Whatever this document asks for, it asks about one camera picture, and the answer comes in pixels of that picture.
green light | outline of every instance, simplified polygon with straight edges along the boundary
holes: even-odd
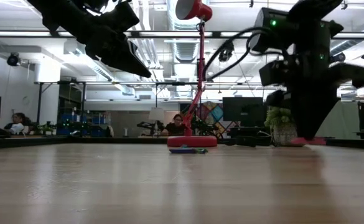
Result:
[[[275,20],[270,20],[270,25],[272,25],[272,26],[276,26],[277,25],[277,21],[275,21]]]

pink object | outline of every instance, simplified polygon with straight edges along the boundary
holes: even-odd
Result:
[[[291,141],[291,144],[297,146],[303,146],[306,144],[315,145],[315,146],[324,146],[325,140],[324,138],[315,137],[313,140],[306,140],[304,138],[295,138]]]
[[[208,21],[212,17],[212,9],[202,4],[201,0],[179,0],[176,4],[176,17],[181,20],[197,17]]]
[[[169,147],[215,147],[218,145],[218,139],[215,136],[174,136],[169,137],[167,141]]]

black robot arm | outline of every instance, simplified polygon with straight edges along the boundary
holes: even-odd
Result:
[[[106,65],[149,78],[150,71],[137,58],[137,47],[123,32],[139,23],[130,0],[120,2],[111,12],[91,15],[87,9],[97,11],[107,1],[92,0],[28,0],[43,17],[43,24],[52,35],[63,27],[85,44],[86,54]]]

person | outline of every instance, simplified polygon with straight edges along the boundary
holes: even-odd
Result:
[[[174,116],[174,122],[169,123],[164,130],[161,132],[164,136],[182,136],[184,135],[185,125],[182,124],[182,115],[177,114]]]
[[[24,113],[15,113],[12,116],[12,123],[5,126],[11,134],[20,134],[24,130],[24,126],[28,126],[31,120]]]

red desk lamp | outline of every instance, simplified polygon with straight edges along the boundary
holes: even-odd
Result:
[[[211,19],[212,9],[204,4],[201,0],[179,0],[176,4],[176,17],[180,20],[188,20],[197,17],[201,20],[198,31],[200,32],[200,58],[198,61],[198,90],[195,98],[190,105],[189,111],[183,119],[186,126],[185,136],[175,136],[168,138],[167,145],[170,147],[180,147],[187,145],[188,147],[215,147],[217,146],[217,138],[215,136],[193,136],[191,130],[191,120],[195,105],[198,103],[202,95],[202,81],[205,76],[203,69],[204,61],[204,38],[205,38],[205,22]]]

